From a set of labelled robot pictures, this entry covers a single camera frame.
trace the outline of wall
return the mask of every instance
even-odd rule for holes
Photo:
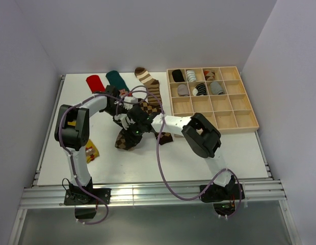
[[[242,72],[272,173],[316,244],[316,0],[278,0]]]
[[[0,244],[33,180],[58,81],[15,1],[0,0]]]
[[[276,2],[16,1],[62,74],[137,66],[242,69]]]

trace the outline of wooden organizer box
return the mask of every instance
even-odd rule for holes
[[[206,81],[203,70],[215,72],[215,80]],[[254,132],[259,128],[250,100],[245,91],[238,69],[232,67],[187,68],[182,71],[185,82],[175,82],[172,71],[167,70],[169,96],[174,116],[192,116],[202,113],[221,133]],[[186,71],[195,72],[196,82],[188,82]],[[213,95],[210,83],[217,81],[224,90],[223,95]],[[193,96],[193,89],[200,83],[205,84],[208,95]],[[177,88],[185,84],[190,96],[179,96]]]

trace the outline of gray floor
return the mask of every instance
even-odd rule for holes
[[[115,207],[92,226],[73,209],[29,210],[19,244],[291,244],[278,202],[248,205],[228,221],[211,204]]]

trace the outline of green sock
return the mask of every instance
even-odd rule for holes
[[[109,73],[106,74],[106,78],[110,85],[115,86],[120,91],[120,95],[125,95],[129,92],[129,88],[127,87],[126,83],[124,82],[118,71],[111,70]]]

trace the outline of brown striped sock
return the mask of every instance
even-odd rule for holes
[[[136,70],[134,71],[134,74],[136,75],[137,79],[139,79],[139,81],[147,87],[148,91],[150,93],[153,93],[159,100],[160,102],[162,101],[162,97],[160,95],[160,90],[159,90],[159,81],[154,79],[150,73],[147,71],[147,69],[142,68],[142,67],[138,67],[136,68]],[[149,95],[148,97],[148,103],[154,105],[154,106],[158,106],[159,103],[158,101]]]

